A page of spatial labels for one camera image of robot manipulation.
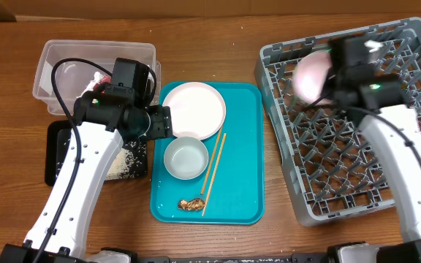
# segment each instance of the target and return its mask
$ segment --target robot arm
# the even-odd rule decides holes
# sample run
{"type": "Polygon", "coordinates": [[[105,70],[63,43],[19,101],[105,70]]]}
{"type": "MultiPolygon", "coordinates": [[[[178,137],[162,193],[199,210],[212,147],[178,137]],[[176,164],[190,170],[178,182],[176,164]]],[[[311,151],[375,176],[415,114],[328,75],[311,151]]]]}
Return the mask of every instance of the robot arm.
{"type": "MultiPolygon", "coordinates": [[[[83,122],[77,128],[83,144],[81,156],[83,162],[79,166],[72,193],[56,224],[56,233],[50,238],[45,249],[48,252],[56,254],[60,249],[64,249],[68,250],[68,255],[76,258],[82,258],[86,252],[87,232],[96,201],[108,169],[123,146],[123,139],[118,130],[107,131],[105,128],[105,125],[89,122],[83,122]]],[[[24,240],[24,242],[30,240],[33,249],[40,247],[46,235],[46,229],[53,220],[66,191],[75,163],[75,146],[75,137],[72,135],[66,160],[50,198],[24,240]]]]}
{"type": "MultiPolygon", "coordinates": [[[[56,68],[66,61],[80,61],[105,71],[90,61],[66,58],[53,67],[53,90],[56,87],[56,68]]],[[[72,131],[63,167],[45,208],[26,235],[23,246],[6,245],[1,253],[0,263],[33,263],[37,260],[44,263],[86,262],[82,259],[86,252],[92,213],[106,174],[123,143],[137,140],[141,136],[147,140],[172,136],[169,107],[149,106],[155,93],[155,85],[155,74],[148,66],[138,61],[117,58],[111,83],[104,83],[95,91],[86,91],[76,101],[72,121],[77,125],[82,145],[80,158],[77,158],[79,149],[76,149],[77,142],[72,131]],[[153,88],[150,88],[149,75],[154,79],[153,88]],[[69,196],[63,199],[65,193],[69,193],[67,189],[69,182],[72,182],[76,163],[79,164],[77,176],[69,196]],[[61,200],[65,200],[63,207],[60,206],[61,200]]],[[[132,257],[128,251],[110,248],[87,260],[130,263],[132,257]]]]}
{"type": "MultiPolygon", "coordinates": [[[[421,158],[417,113],[406,105],[380,109],[385,118],[412,141],[421,158]]],[[[369,115],[359,125],[382,166],[397,207],[404,242],[421,239],[421,169],[409,147],[388,125],[369,115]]]]}
{"type": "Polygon", "coordinates": [[[328,43],[330,51],[304,58],[293,76],[294,94],[311,103],[308,108],[318,102],[331,103],[330,107],[343,111],[370,142],[394,196],[405,243],[390,247],[337,245],[327,253],[334,262],[421,262],[421,131],[417,113],[407,106],[410,103],[397,75],[375,74],[374,51],[368,49],[366,40],[334,39],[328,43]],[[408,139],[407,145],[398,132],[408,139]]]}

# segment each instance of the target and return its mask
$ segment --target pink object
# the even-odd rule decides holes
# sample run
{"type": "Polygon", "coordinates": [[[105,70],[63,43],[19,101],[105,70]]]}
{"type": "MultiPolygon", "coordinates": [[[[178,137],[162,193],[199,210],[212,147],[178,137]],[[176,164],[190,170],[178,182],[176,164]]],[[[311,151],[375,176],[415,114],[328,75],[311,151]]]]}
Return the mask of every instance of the pink object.
{"type": "Polygon", "coordinates": [[[111,77],[110,76],[104,76],[104,77],[102,77],[102,79],[97,84],[95,84],[94,90],[96,90],[100,86],[100,84],[110,83],[110,82],[111,82],[111,77]]]}
{"type": "Polygon", "coordinates": [[[170,107],[173,135],[207,139],[224,124],[225,101],[213,87],[197,82],[184,83],[165,97],[170,107]]]}
{"type": "MultiPolygon", "coordinates": [[[[321,95],[327,71],[331,66],[329,53],[325,50],[311,53],[298,62],[293,73],[294,95],[309,104],[316,101],[321,95]]],[[[329,99],[323,99],[317,104],[330,103],[332,102],[329,99]]]]}

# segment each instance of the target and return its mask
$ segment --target plastic dish rack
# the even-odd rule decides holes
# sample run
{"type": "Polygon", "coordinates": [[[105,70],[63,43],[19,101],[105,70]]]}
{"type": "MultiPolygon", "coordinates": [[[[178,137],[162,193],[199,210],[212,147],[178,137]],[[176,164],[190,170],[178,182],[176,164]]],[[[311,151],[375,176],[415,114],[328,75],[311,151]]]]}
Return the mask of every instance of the plastic dish rack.
{"type": "Polygon", "coordinates": [[[421,128],[421,19],[409,18],[264,46],[254,75],[276,131],[282,171],[297,220],[314,226],[392,207],[394,200],[368,142],[346,119],[327,110],[304,113],[292,97],[298,61],[327,41],[366,36],[385,48],[378,75],[396,73],[418,112],[421,128]]]}

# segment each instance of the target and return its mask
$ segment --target chopsticks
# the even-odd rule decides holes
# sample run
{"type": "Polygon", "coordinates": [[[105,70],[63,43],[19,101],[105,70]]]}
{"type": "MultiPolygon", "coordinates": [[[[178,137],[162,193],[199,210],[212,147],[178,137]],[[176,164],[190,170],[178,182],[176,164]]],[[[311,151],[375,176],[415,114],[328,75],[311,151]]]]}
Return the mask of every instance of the chopsticks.
{"type": "Polygon", "coordinates": [[[213,180],[216,177],[217,167],[219,166],[220,155],[222,154],[222,149],[224,148],[224,143],[225,143],[225,138],[226,137],[227,137],[227,133],[224,133],[224,136],[222,137],[222,143],[220,144],[219,154],[217,156],[216,166],[213,168],[212,179],[210,179],[210,185],[209,185],[208,195],[205,198],[205,205],[204,205],[204,210],[202,211],[202,216],[204,216],[205,209],[208,207],[209,196],[211,195],[213,180]]]}
{"type": "Polygon", "coordinates": [[[212,156],[210,158],[210,162],[209,162],[209,167],[208,167],[208,171],[205,173],[205,178],[204,178],[204,184],[202,185],[202,189],[201,189],[201,194],[204,194],[204,190],[205,190],[205,186],[208,183],[208,178],[209,178],[209,173],[211,172],[211,168],[212,168],[212,163],[213,163],[213,158],[216,155],[216,150],[217,150],[217,146],[219,146],[219,139],[220,139],[220,134],[222,133],[222,128],[224,126],[222,125],[219,129],[219,133],[217,134],[217,141],[216,144],[213,146],[213,152],[212,152],[212,156]]]}

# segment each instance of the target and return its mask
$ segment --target black cable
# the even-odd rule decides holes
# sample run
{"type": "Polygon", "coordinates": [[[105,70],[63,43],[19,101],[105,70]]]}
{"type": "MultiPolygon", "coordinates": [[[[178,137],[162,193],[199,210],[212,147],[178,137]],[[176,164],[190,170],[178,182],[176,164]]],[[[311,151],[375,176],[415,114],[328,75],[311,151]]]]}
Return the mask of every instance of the black cable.
{"type": "Polygon", "coordinates": [[[376,114],[375,112],[372,112],[371,110],[367,110],[367,109],[363,109],[360,107],[342,107],[342,110],[346,109],[346,110],[353,110],[353,111],[357,111],[359,113],[364,113],[366,115],[370,115],[371,117],[383,122],[384,124],[388,125],[391,129],[394,130],[394,132],[396,132],[397,134],[399,134],[399,136],[402,137],[402,139],[405,142],[406,147],[411,148],[412,153],[415,156],[415,159],[417,160],[420,169],[421,169],[421,157],[417,151],[417,149],[415,148],[414,142],[412,142],[411,140],[409,140],[409,138],[394,124],[392,124],[391,122],[389,122],[388,120],[386,120],[385,118],[379,116],[378,114],[376,114]]]}
{"type": "Polygon", "coordinates": [[[77,152],[76,152],[74,169],[72,170],[71,178],[69,179],[69,183],[67,185],[66,191],[64,192],[63,198],[61,199],[61,201],[59,203],[58,209],[57,209],[57,211],[56,211],[56,213],[53,217],[53,220],[51,221],[51,225],[47,230],[47,234],[45,235],[45,238],[43,239],[42,244],[39,247],[39,250],[37,252],[37,255],[34,258],[33,263],[38,262],[38,260],[40,259],[41,255],[43,254],[43,251],[45,250],[45,248],[48,244],[48,241],[50,240],[51,235],[55,231],[56,224],[58,223],[59,217],[61,216],[61,212],[63,211],[63,208],[64,208],[64,205],[66,204],[67,198],[69,197],[69,194],[71,193],[72,186],[74,185],[74,181],[76,179],[77,171],[79,170],[79,163],[80,163],[81,150],[82,150],[82,147],[81,147],[81,144],[80,144],[79,131],[77,130],[77,126],[75,125],[74,120],[72,119],[72,116],[69,113],[69,110],[67,109],[67,106],[64,104],[64,101],[61,98],[61,95],[58,91],[58,87],[56,86],[56,79],[55,79],[56,70],[59,68],[59,66],[61,66],[63,63],[68,62],[68,61],[78,61],[78,62],[87,63],[89,65],[95,66],[97,69],[100,69],[103,72],[107,73],[109,76],[111,76],[111,72],[107,71],[103,67],[95,64],[94,62],[87,61],[87,60],[81,59],[81,58],[65,58],[65,59],[62,59],[62,60],[58,61],[58,63],[56,63],[55,66],[53,66],[53,70],[51,71],[51,85],[53,86],[53,92],[55,93],[56,98],[58,99],[58,102],[61,105],[61,108],[63,109],[64,114],[67,117],[67,120],[69,121],[69,125],[71,126],[71,128],[74,132],[74,136],[75,136],[75,139],[76,139],[77,152]]]}

